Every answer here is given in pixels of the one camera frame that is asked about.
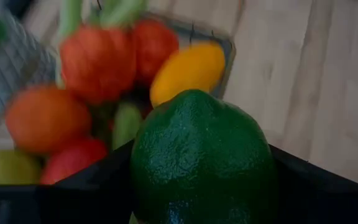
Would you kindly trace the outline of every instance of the tomato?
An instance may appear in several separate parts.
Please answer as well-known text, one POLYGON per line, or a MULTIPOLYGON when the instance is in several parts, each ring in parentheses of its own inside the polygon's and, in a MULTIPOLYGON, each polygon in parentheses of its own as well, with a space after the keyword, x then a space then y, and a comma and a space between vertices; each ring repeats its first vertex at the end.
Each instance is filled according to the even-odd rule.
POLYGON ((107 156, 104 143, 97 139, 68 142, 52 155, 41 176, 41 184, 55 184, 107 156))
POLYGON ((135 48, 124 30, 83 26, 60 46, 68 90, 98 105, 118 100, 135 79, 135 48))
POLYGON ((6 126, 23 151, 48 154, 64 141, 87 135, 91 115, 69 91, 33 86, 20 92, 6 112, 6 126))
POLYGON ((153 20, 138 22, 133 34, 136 45, 137 80, 149 86, 167 58, 179 49, 179 41, 172 30, 153 20))

